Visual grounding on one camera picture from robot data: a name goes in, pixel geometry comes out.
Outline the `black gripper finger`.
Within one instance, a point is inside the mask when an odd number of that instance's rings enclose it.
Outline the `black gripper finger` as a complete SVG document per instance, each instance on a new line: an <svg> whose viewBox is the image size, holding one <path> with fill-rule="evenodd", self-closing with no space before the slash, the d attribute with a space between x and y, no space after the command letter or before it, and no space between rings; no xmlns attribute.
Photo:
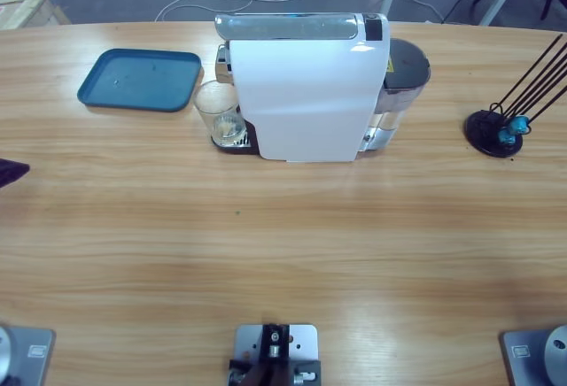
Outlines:
<svg viewBox="0 0 567 386"><path fill-rule="evenodd" d="M0 159L0 187L3 188L27 174L30 166L25 163Z"/></svg>

